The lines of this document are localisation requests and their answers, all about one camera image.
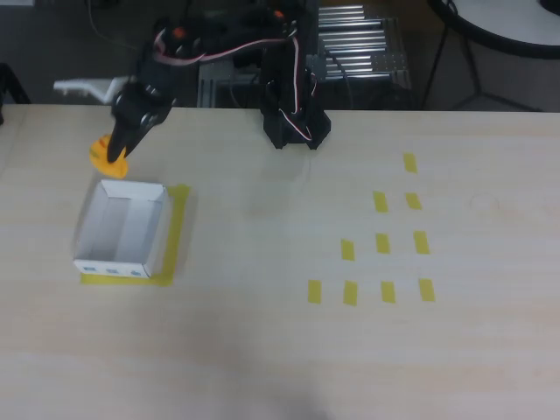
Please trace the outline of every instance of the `metal rack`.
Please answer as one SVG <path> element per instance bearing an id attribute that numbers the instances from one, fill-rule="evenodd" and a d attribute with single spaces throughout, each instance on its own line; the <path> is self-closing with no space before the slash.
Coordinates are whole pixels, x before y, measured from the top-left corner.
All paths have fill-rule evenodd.
<path id="1" fill-rule="evenodd" d="M 309 51 L 307 66 L 319 83 L 340 80 L 340 66 L 351 80 L 392 82 L 410 89 L 410 75 L 398 21 L 375 7 L 361 4 L 319 7 L 318 43 Z M 235 69 L 233 61 L 204 64 L 199 69 L 197 106 L 215 108 L 218 90 L 248 86 L 258 69 Z"/>

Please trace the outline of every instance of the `white object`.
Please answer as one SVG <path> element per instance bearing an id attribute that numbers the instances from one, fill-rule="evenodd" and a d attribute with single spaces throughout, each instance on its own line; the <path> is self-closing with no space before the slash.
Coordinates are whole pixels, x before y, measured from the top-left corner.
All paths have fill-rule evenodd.
<path id="1" fill-rule="evenodd" d="M 57 80 L 52 88 L 61 91 L 64 95 L 68 92 L 90 94 L 101 103 L 111 103 L 116 94 L 129 80 L 129 76 L 115 77 L 114 79 L 71 79 Z"/>
<path id="2" fill-rule="evenodd" d="M 104 179 L 80 226 L 74 264 L 84 274 L 151 277 L 170 218 L 162 185 Z"/>
<path id="3" fill-rule="evenodd" d="M 544 9 L 538 0 L 454 2 L 459 16 L 485 31 L 539 46 L 560 46 L 560 16 Z"/>

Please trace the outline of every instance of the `white box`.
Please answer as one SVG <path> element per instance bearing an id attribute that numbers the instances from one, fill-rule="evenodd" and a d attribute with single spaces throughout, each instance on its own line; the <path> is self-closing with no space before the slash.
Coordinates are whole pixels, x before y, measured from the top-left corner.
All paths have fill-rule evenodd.
<path id="1" fill-rule="evenodd" d="M 84 274 L 151 277 L 171 213 L 163 185 L 100 181 L 79 227 L 74 264 Z"/>

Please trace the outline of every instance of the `orange object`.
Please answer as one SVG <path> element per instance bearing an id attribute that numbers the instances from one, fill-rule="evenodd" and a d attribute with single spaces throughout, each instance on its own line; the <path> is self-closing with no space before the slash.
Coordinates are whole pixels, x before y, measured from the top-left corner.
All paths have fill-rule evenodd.
<path id="1" fill-rule="evenodd" d="M 178 26 L 173 30 L 173 36 L 177 39 L 183 39 L 186 37 L 186 31 L 183 26 Z"/>
<path id="2" fill-rule="evenodd" d="M 107 160 L 107 145 L 109 144 L 111 136 L 106 135 L 101 137 L 89 148 L 89 160 L 103 175 L 107 175 L 111 178 L 123 179 L 127 172 L 129 171 L 129 164 L 124 159 L 126 154 L 126 148 L 121 152 L 119 158 L 113 162 L 109 163 Z"/>

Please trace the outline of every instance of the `yellow tape marker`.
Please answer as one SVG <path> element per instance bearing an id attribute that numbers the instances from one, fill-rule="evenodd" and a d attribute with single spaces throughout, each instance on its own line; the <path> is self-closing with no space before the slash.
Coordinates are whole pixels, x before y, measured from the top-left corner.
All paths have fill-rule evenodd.
<path id="1" fill-rule="evenodd" d="M 402 160 L 404 161 L 406 172 L 418 173 L 417 158 L 414 156 L 414 153 L 403 153 Z"/>
<path id="2" fill-rule="evenodd" d="M 388 213 L 389 206 L 387 206 L 387 199 L 385 198 L 385 192 L 374 191 L 374 203 L 375 210 L 378 213 Z"/>
<path id="3" fill-rule="evenodd" d="M 420 295 L 424 302 L 435 302 L 436 293 L 434 292 L 434 285 L 429 278 L 421 278 L 418 280 L 420 286 Z"/>
<path id="4" fill-rule="evenodd" d="M 344 283 L 344 299 L 345 305 L 356 306 L 358 304 L 358 284 L 355 282 Z"/>
<path id="5" fill-rule="evenodd" d="M 377 252 L 380 254 L 391 253 L 391 245 L 389 244 L 388 234 L 375 234 L 375 241 L 377 242 Z"/>
<path id="6" fill-rule="evenodd" d="M 428 238 L 424 231 L 417 230 L 414 233 L 414 242 L 416 243 L 416 252 L 418 254 L 429 254 Z"/>
<path id="7" fill-rule="evenodd" d="M 340 241 L 342 249 L 342 259 L 347 261 L 354 261 L 354 243 L 346 239 Z"/>
<path id="8" fill-rule="evenodd" d="M 321 303 L 321 282 L 319 280 L 310 280 L 307 284 L 307 302 L 310 304 Z"/>
<path id="9" fill-rule="evenodd" d="M 381 298 L 388 304 L 396 303 L 395 285 L 393 282 L 381 282 Z"/>
<path id="10" fill-rule="evenodd" d="M 406 202 L 409 203 L 409 207 L 412 210 L 422 210 L 422 203 L 415 192 L 407 192 L 404 195 L 406 196 Z"/>
<path id="11" fill-rule="evenodd" d="M 190 187 L 186 185 L 168 186 L 167 192 L 173 198 L 173 209 L 169 223 L 169 233 L 165 245 L 164 263 L 162 271 L 150 278 L 97 276 L 95 274 L 82 274 L 82 284 L 134 284 L 169 286 L 173 283 L 175 266 L 177 265 L 177 253 L 179 252 L 179 239 L 185 216 L 186 199 L 189 196 Z"/>

